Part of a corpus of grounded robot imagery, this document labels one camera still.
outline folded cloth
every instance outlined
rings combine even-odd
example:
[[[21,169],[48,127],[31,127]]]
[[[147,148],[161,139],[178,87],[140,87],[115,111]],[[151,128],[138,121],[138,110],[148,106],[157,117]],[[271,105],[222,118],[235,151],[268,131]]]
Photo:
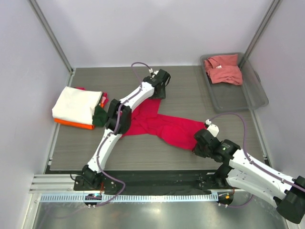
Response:
[[[84,88],[65,87],[52,109],[54,121],[86,129],[104,126],[107,113],[101,106],[108,100],[105,94],[102,103],[102,95],[102,92],[85,91]]]
[[[161,99],[146,99],[132,113],[132,124],[127,135],[150,134],[162,138],[166,143],[193,150],[194,134],[205,129],[204,123],[186,118],[158,114]]]
[[[238,54],[213,56],[204,61],[204,68],[212,83],[243,84],[243,76],[237,66]]]

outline salmon pink cloth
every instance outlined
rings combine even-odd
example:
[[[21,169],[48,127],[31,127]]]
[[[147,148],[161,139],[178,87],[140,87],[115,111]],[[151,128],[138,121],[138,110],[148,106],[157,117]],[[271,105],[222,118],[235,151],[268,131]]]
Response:
[[[132,113],[132,124],[127,135],[156,135],[166,143],[193,150],[194,134],[206,129],[203,122],[158,114],[161,99],[146,99]]]
[[[212,56],[204,61],[204,68],[212,83],[243,84],[243,76],[237,66],[238,54]]]

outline red cloth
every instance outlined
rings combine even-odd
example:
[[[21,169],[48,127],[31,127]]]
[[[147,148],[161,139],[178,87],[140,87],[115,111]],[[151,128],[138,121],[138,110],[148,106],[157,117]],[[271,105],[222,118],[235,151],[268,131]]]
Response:
[[[237,66],[238,54],[213,56],[204,61],[204,68],[212,83],[243,84],[243,76]]]
[[[194,135],[204,129],[204,123],[186,118],[158,114],[161,99],[146,99],[132,113],[132,124],[127,135],[150,134],[162,138],[166,143],[193,150]]]

